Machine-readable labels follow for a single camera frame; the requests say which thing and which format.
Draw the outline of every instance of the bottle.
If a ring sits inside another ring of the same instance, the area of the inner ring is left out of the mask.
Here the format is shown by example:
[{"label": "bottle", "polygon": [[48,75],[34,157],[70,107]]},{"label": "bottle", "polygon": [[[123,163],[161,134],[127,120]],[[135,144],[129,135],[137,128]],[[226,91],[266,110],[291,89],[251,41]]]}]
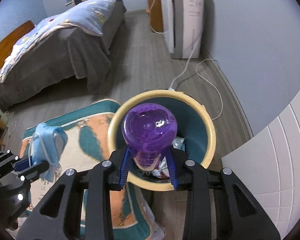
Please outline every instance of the bottle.
[{"label": "bottle", "polygon": [[153,171],[169,152],[177,135],[177,121],[164,106],[140,104],[125,115],[122,134],[138,168]]}]

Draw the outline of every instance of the rug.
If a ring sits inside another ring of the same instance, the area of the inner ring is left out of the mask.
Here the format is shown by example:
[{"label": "rug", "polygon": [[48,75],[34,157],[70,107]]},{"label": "rug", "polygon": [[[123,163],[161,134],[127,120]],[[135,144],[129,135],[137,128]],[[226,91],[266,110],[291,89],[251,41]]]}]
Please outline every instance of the rug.
[{"label": "rug", "polygon": [[[77,171],[92,169],[96,164],[110,157],[107,147],[109,123],[120,107],[114,100],[98,101],[80,110],[68,113],[45,123],[61,126],[68,135],[68,143],[61,155],[61,173],[55,174],[54,182],[69,168]],[[29,143],[36,127],[24,133],[20,157],[28,155]],[[28,212],[38,204],[54,183],[41,179],[31,184],[31,204]],[[81,235],[85,232],[85,208],[88,190],[84,192],[81,215]],[[116,240],[162,239],[162,230],[143,198],[140,188],[127,183],[122,191],[110,192],[111,217]]]}]

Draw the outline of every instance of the gray bed sheet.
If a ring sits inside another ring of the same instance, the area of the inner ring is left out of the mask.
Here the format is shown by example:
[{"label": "gray bed sheet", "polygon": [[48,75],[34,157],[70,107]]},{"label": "gray bed sheet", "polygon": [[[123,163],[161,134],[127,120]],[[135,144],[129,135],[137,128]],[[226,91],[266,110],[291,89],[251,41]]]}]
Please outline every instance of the gray bed sheet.
[{"label": "gray bed sheet", "polygon": [[102,37],[88,35],[79,27],[69,27],[53,32],[36,44],[0,83],[1,109],[7,110],[71,76],[87,78],[88,91],[96,94],[110,69],[107,55],[125,11],[122,1],[117,1],[103,26]]}]

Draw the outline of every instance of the wooden bed frame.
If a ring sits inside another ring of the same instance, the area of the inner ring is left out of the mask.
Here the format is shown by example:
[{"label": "wooden bed frame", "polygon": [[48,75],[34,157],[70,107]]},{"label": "wooden bed frame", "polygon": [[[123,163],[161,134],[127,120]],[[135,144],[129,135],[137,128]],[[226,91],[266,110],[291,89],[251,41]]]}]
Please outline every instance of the wooden bed frame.
[{"label": "wooden bed frame", "polygon": [[0,69],[4,64],[4,60],[11,54],[13,45],[33,28],[32,21],[27,21],[0,41]]}]

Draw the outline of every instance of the silver screw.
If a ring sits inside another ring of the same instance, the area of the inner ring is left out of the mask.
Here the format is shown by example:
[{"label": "silver screw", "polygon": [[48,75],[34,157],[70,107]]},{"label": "silver screw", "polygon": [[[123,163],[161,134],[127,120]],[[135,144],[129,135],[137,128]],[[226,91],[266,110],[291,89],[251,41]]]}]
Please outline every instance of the silver screw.
[{"label": "silver screw", "polygon": [[66,175],[67,176],[71,176],[71,175],[73,175],[74,174],[74,169],[67,169],[66,170]]},{"label": "silver screw", "polygon": [[111,161],[109,161],[109,160],[106,160],[102,163],[102,166],[104,166],[104,167],[109,167],[110,165],[111,165]]},{"label": "silver screw", "polygon": [[229,168],[223,168],[222,172],[226,175],[230,175],[232,173],[231,169],[229,169]]},{"label": "silver screw", "polygon": [[193,160],[187,160],[186,165],[192,167],[195,165],[195,162]]}]

